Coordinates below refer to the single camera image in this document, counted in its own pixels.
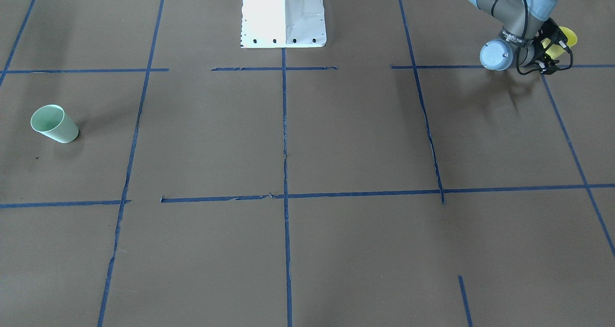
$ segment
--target yellow cup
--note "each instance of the yellow cup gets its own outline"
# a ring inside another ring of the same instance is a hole
[[[575,32],[573,32],[572,30],[566,27],[560,27],[560,29],[562,30],[562,32],[564,32],[564,34],[566,34],[566,37],[568,38],[568,42],[566,45],[568,45],[568,47],[575,46],[575,44],[577,43],[577,37],[576,37]],[[547,48],[547,46],[549,46],[550,43],[551,43],[551,40],[545,39],[542,41],[542,47]],[[547,50],[547,54],[549,54],[549,56],[553,60],[556,60],[564,52],[566,51],[557,43],[554,43],[553,45],[551,45],[551,47],[549,47],[549,49]]]

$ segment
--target cup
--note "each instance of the cup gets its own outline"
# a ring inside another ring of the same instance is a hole
[[[79,128],[74,121],[57,105],[39,108],[32,115],[30,125],[37,132],[59,143],[69,143],[79,135]]]
[[[560,27],[560,29],[566,35],[566,38],[568,38],[568,42],[566,43],[566,45],[568,47],[575,46],[578,40],[575,32],[573,32],[572,30],[566,27]],[[545,39],[542,41],[542,47],[546,48],[547,46],[549,46],[550,43],[551,43],[551,40]],[[549,49],[547,50],[547,54],[549,54],[549,57],[551,57],[553,60],[556,60],[564,52],[566,51],[557,43],[553,43],[553,45],[551,45],[551,47],[549,47]]]

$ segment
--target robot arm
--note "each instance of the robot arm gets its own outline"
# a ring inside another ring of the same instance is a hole
[[[487,12],[503,23],[498,38],[488,42],[480,52],[480,61],[486,69],[502,71],[516,67],[523,75],[531,71],[552,74],[572,66],[572,52],[567,46],[567,37],[560,27],[549,18],[557,0],[469,0],[478,9]],[[571,55],[567,68],[557,66],[559,61],[547,50],[551,45],[560,45]],[[519,67],[536,67],[522,73]]]

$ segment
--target white bracket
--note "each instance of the white bracket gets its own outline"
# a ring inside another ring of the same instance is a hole
[[[323,47],[327,43],[322,0],[244,0],[241,47]]]

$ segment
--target mint green cup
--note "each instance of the mint green cup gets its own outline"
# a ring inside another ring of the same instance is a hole
[[[59,143],[69,143],[79,135],[79,128],[74,121],[57,105],[39,108],[32,115],[30,125],[37,132]]]

